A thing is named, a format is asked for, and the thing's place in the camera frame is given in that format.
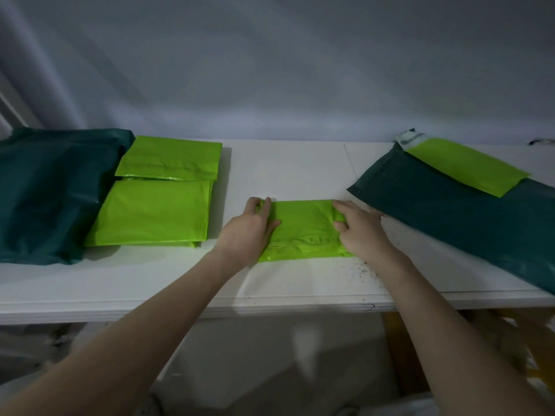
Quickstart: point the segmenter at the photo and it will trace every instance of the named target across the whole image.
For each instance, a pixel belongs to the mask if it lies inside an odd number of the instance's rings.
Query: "forearm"
[[[148,391],[203,309],[237,270],[225,257],[206,254],[189,272],[21,392],[3,414],[84,414],[130,383],[133,388],[125,391],[133,397],[118,399],[126,406]]]
[[[406,256],[378,275],[411,335],[442,414],[552,414]]]

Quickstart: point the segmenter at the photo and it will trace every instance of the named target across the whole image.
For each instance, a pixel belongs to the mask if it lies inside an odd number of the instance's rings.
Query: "white table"
[[[209,234],[243,211],[250,196],[276,200],[353,199],[345,191],[392,144],[223,141]],[[479,147],[555,186],[550,147]],[[457,308],[554,306],[555,297],[515,276],[387,220],[393,241]],[[181,247],[98,247],[76,265],[0,265],[0,324],[107,321],[170,284],[209,251]],[[227,283],[205,317],[394,309],[376,276],[357,258],[256,265]]]

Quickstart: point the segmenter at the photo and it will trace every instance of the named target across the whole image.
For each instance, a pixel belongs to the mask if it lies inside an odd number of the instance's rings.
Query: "lime green poly mailer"
[[[277,201],[272,203],[270,221],[281,225],[271,234],[259,262],[281,259],[352,257],[339,240],[333,222],[345,217],[331,200]]]
[[[530,176],[528,172],[471,147],[431,138],[414,129],[397,137],[397,141],[407,153],[455,181],[499,198]]]
[[[213,181],[116,181],[85,246],[205,241]]]
[[[158,180],[215,181],[220,153],[221,143],[137,136],[115,174]]]

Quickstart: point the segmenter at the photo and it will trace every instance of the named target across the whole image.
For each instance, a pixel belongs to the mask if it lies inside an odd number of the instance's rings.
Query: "right hand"
[[[350,253],[367,262],[376,272],[386,270],[407,257],[393,246],[381,224],[382,213],[363,210],[352,201],[333,201],[334,208],[345,215],[347,223],[334,222],[341,233],[341,243]]]

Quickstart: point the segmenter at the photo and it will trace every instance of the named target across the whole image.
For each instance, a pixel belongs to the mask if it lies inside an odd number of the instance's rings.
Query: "left hand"
[[[212,250],[237,265],[237,271],[256,263],[268,243],[268,237],[281,224],[281,220],[268,222],[272,204],[270,197],[264,200],[260,212],[256,213],[261,201],[257,197],[249,198],[243,214],[224,226]]]

